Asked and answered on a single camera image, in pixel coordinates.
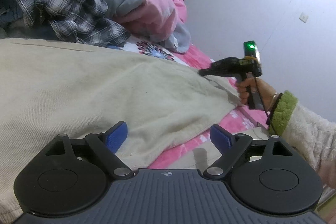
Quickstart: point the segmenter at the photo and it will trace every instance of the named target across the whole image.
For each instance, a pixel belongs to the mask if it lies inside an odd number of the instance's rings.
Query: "clothes pile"
[[[0,38],[120,46],[130,33],[105,18],[104,0],[0,0]]]

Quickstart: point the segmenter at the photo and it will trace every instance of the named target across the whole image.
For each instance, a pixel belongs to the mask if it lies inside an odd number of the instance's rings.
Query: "light switch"
[[[306,15],[305,13],[302,13],[300,16],[300,20],[306,23],[308,20],[308,15]]]

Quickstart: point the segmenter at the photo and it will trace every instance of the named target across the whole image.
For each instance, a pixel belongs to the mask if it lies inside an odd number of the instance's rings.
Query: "sleeve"
[[[307,160],[323,183],[336,188],[336,123],[303,107],[288,91],[272,114],[276,133]]]

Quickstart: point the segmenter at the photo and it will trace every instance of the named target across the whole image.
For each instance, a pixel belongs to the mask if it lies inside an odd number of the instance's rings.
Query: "bracelet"
[[[278,96],[279,96],[279,93],[277,93],[277,92],[273,95],[273,98],[271,100],[271,103],[269,104],[269,107],[268,107],[267,111],[270,111],[273,108],[273,105],[274,105],[275,101],[277,100]]]

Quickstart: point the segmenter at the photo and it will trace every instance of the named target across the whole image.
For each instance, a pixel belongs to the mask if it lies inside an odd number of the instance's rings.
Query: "person's arm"
[[[336,123],[303,107],[288,91],[281,95],[274,106],[270,106],[275,90],[263,80],[257,81],[265,107],[271,110],[270,117],[276,133],[297,149],[325,184],[336,188]],[[247,79],[238,85],[244,104],[248,97],[246,87],[249,85],[255,87],[254,79]]]

